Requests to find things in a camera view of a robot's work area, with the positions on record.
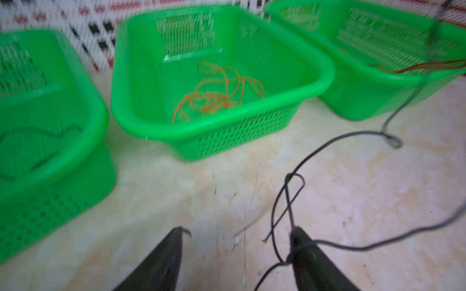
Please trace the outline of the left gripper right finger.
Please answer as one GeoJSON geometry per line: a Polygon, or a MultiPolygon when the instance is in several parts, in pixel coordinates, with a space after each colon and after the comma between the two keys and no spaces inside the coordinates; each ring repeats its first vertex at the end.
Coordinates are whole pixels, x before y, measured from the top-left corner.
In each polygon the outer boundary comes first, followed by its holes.
{"type": "Polygon", "coordinates": [[[300,291],[359,291],[301,227],[290,235],[292,265],[300,291]]]}

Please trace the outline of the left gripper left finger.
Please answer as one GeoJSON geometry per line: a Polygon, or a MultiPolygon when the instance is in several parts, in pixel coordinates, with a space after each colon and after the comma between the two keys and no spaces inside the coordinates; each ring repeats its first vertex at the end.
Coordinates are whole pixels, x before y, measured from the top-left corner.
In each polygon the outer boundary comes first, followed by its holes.
{"type": "Polygon", "coordinates": [[[114,291],[174,291],[182,264],[182,226],[173,228],[114,291]]]}

